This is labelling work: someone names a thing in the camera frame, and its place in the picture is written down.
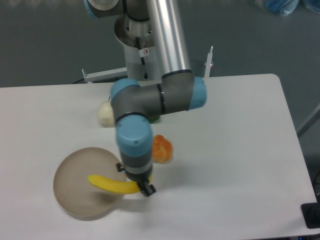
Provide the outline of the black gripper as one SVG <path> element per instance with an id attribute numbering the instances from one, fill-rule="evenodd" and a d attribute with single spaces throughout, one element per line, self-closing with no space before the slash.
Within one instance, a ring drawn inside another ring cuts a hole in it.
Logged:
<path id="1" fill-rule="evenodd" d="M 128 169 L 125 168 L 125 165 L 122 163 L 117 163 L 116 168 L 118 172 L 124 172 L 129 180 L 136 182 L 138 188 L 140 189 L 140 192 L 145 197 L 149 197 L 150 195 L 157 192 L 155 187 L 152 184 L 150 184 L 150 177 L 153 170 L 152 166 L 149 167 L 147 170 L 143 171 L 142 173 L 129 172 Z"/>

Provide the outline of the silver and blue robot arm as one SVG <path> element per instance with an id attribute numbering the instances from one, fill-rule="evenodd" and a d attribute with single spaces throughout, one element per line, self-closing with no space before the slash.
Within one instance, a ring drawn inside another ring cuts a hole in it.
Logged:
<path id="1" fill-rule="evenodd" d="M 84 5 L 95 18 L 117 16 L 114 33 L 125 52 L 127 78 L 110 91 L 122 159 L 116 167 L 148 197 L 156 192 L 150 179 L 150 120 L 201 108 L 206 86 L 191 70 L 177 1 L 86 0 Z"/>

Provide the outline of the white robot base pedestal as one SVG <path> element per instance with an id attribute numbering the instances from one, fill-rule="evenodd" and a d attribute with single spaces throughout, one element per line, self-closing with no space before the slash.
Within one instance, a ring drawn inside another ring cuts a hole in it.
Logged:
<path id="1" fill-rule="evenodd" d="M 160 62 L 150 21 L 135 21 L 125 14 L 116 20 L 114 32 L 123 46 L 128 78 L 160 80 Z"/>

